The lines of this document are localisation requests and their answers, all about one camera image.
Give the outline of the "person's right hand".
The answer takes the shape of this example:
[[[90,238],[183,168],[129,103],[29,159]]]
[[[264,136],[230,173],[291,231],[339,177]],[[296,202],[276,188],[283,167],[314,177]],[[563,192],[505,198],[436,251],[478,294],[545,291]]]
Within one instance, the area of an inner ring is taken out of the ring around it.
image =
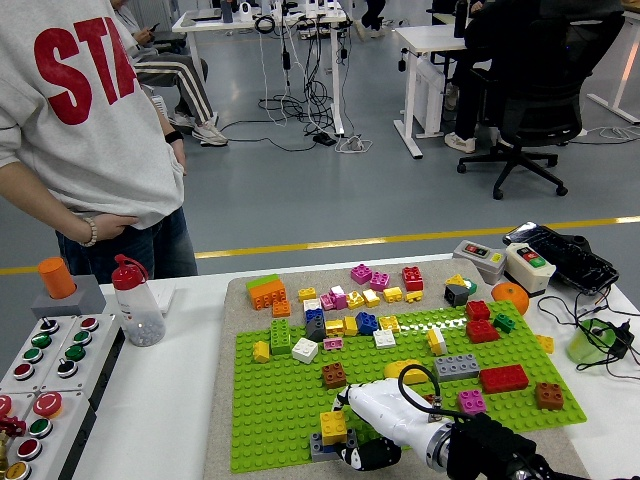
[[[93,219],[97,229],[97,240],[110,240],[119,236],[127,226],[135,225],[139,219],[135,216],[99,214]]]

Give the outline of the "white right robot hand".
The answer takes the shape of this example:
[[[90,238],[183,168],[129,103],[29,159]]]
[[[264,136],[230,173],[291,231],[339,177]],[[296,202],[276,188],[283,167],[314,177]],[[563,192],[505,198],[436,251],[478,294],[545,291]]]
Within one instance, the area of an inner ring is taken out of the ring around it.
[[[339,411],[345,405],[380,434],[354,448],[338,447],[353,469],[371,471],[394,465],[402,448],[409,446],[433,470],[446,470],[453,423],[431,420],[431,405],[410,387],[401,388],[394,378],[349,385],[336,396],[333,409]]]

